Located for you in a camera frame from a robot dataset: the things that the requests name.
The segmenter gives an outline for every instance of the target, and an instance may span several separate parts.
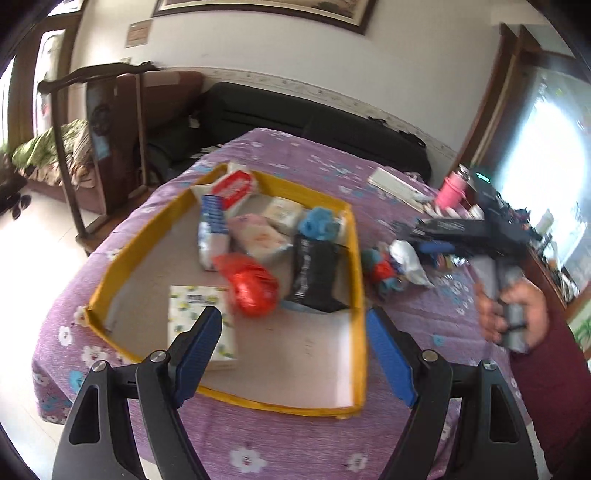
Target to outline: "slipper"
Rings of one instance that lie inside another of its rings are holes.
[[[31,204],[31,196],[30,195],[22,195],[21,196],[21,208],[25,210]]]
[[[17,218],[19,218],[21,216],[21,209],[20,207],[17,205],[15,205],[14,207],[12,207],[12,220],[16,220]]]

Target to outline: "white wall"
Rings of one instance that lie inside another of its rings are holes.
[[[155,0],[89,0],[72,69],[132,57],[161,66],[250,70],[335,90],[459,150],[498,45],[488,0],[379,0],[366,36],[285,15],[194,12],[154,19],[146,46],[124,48]],[[80,105],[72,113],[80,115]]]

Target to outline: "black package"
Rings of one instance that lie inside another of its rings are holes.
[[[301,234],[294,238],[294,281],[284,306],[293,310],[332,313],[349,307],[332,296],[340,245],[312,240]]]

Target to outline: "plastic bag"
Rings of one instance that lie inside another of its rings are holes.
[[[423,270],[418,255],[411,244],[401,240],[395,240],[390,245],[390,255],[396,262],[402,265],[404,276],[410,282],[416,285],[434,287],[427,278],[427,274]]]
[[[240,249],[263,265],[291,248],[289,237],[281,235],[261,215],[247,213],[230,218],[228,229]]]
[[[294,239],[294,282],[284,306],[293,310],[332,313],[349,307],[332,296],[339,251],[329,241],[312,240],[298,234]]]
[[[245,254],[230,253],[213,259],[216,270],[232,285],[236,307],[248,317],[262,317],[277,306],[279,283],[266,268]]]

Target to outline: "red plastic bag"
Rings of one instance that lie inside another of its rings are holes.
[[[251,257],[231,253],[213,259],[216,270],[232,285],[236,306],[249,317],[262,317],[277,306],[279,283]]]

